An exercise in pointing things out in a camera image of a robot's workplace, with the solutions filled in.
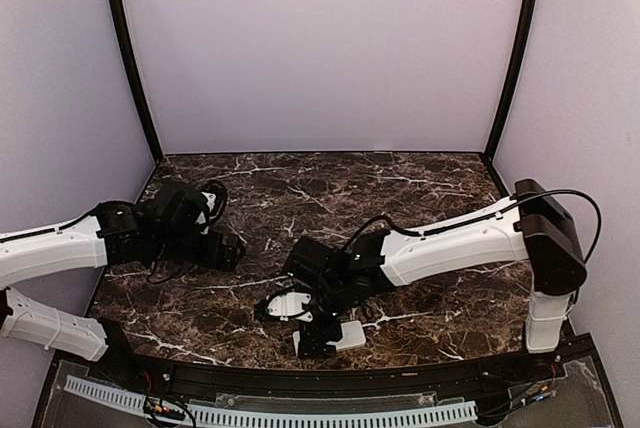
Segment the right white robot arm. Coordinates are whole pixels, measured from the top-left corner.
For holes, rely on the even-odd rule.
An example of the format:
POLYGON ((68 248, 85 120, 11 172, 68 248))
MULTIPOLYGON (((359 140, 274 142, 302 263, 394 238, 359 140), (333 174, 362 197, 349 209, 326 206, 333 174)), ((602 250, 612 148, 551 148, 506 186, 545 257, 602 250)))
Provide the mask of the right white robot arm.
POLYGON ((525 348, 511 358, 510 372, 530 382, 547 368, 587 278, 592 253, 582 250, 572 215, 556 199, 582 195, 523 179, 510 196, 430 225, 406 229, 378 215, 386 228, 372 230, 368 220, 340 248, 302 237, 284 264, 297 284, 271 297, 266 311, 280 321, 299 322, 299 357, 320 357, 341 349, 344 338, 361 335, 339 318, 373 296, 473 266, 526 261, 532 287, 525 348))

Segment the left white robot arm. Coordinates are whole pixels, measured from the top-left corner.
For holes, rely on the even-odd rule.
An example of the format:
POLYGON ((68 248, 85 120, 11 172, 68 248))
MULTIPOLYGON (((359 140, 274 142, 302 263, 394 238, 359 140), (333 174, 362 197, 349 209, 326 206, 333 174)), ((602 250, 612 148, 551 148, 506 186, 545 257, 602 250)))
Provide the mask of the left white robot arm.
POLYGON ((217 181, 199 190, 166 180, 140 203, 102 202, 78 218, 1 238, 1 335, 64 351, 103 369, 120 384, 141 375, 140 360, 116 345, 106 323, 36 302, 16 284, 59 272, 138 262, 187 263, 233 271, 246 252, 234 234, 215 230, 226 208, 226 187, 217 181))

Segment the white remote control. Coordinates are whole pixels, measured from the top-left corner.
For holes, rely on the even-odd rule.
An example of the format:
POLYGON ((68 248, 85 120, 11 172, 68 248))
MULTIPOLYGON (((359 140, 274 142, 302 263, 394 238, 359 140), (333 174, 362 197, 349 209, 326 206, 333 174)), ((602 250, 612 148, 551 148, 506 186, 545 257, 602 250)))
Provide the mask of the white remote control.
POLYGON ((334 356, 339 351, 365 345, 366 337, 360 321, 328 324, 301 323, 293 333, 296 355, 300 359, 334 356))

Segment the white battery cover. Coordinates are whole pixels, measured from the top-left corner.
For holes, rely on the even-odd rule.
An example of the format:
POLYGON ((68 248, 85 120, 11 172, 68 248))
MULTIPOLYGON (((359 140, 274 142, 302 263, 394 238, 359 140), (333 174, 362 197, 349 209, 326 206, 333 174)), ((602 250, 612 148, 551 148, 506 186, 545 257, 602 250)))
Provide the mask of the white battery cover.
POLYGON ((338 352, 361 348, 366 344, 366 336, 360 321, 353 320, 341 324, 342 338, 336 344, 338 352))

